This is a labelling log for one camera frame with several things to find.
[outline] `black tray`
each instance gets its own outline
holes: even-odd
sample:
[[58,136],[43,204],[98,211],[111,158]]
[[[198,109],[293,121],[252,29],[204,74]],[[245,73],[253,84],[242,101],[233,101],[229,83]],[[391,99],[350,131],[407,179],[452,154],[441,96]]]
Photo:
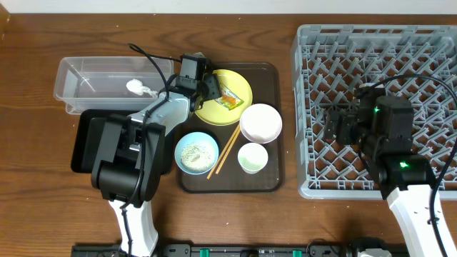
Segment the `black tray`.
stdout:
[[[267,63],[215,64],[216,69],[228,69],[242,75],[251,86],[253,104],[268,104],[281,113],[278,71]],[[193,115],[182,124],[183,135],[205,132],[216,139],[219,153],[229,141],[238,122],[228,126],[213,126]],[[248,193],[272,192],[283,183],[283,138],[282,133],[271,143],[263,146],[268,151],[268,163],[256,174],[247,174],[238,163],[238,150],[249,141],[240,133],[219,174],[189,175],[178,168],[178,183],[189,193]]]

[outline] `chopsticks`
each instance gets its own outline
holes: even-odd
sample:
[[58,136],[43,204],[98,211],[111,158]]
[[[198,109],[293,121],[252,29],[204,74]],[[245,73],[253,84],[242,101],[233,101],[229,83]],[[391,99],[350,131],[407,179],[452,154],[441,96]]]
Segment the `chopsticks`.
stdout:
[[209,172],[209,175],[206,177],[206,179],[210,179],[211,178],[211,175],[213,175],[213,172],[214,172],[214,170],[216,170],[216,168],[217,168],[216,174],[219,174],[219,171],[221,170],[224,162],[226,161],[226,158],[229,155],[231,148],[235,144],[235,141],[238,138],[238,135],[240,134],[240,131],[241,131],[240,130],[240,123],[238,123],[238,126],[235,128],[235,131],[233,132],[233,134],[231,134],[231,137],[228,139],[228,142],[227,142],[226,146],[222,150],[221,155],[219,156],[219,158],[217,158],[216,165],[214,165],[214,167],[211,169],[211,171]]

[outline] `colorful food wrapper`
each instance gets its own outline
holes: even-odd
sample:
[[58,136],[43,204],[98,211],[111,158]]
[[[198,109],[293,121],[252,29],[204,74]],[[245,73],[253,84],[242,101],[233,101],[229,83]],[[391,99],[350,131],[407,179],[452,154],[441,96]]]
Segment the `colorful food wrapper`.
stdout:
[[235,109],[244,103],[242,99],[236,96],[236,94],[224,84],[221,83],[222,97],[215,99],[214,101],[218,102],[223,107],[227,108],[229,111]]

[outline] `rice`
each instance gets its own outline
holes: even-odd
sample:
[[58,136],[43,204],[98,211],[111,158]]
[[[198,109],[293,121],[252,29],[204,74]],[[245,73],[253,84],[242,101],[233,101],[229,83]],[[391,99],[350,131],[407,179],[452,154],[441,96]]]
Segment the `rice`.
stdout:
[[184,147],[181,154],[181,163],[195,173],[209,170],[215,161],[214,149],[207,142],[190,143]]

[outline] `yellow plate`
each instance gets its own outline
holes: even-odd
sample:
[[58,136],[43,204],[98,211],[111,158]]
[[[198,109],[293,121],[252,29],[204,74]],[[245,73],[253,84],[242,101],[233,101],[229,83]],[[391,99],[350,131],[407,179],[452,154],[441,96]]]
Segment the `yellow plate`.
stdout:
[[224,126],[234,124],[240,120],[243,111],[252,104],[251,86],[242,75],[235,71],[220,69],[215,70],[213,74],[217,74],[219,82],[236,94],[244,103],[230,111],[214,100],[206,101],[203,104],[203,108],[196,111],[195,114],[211,125]]

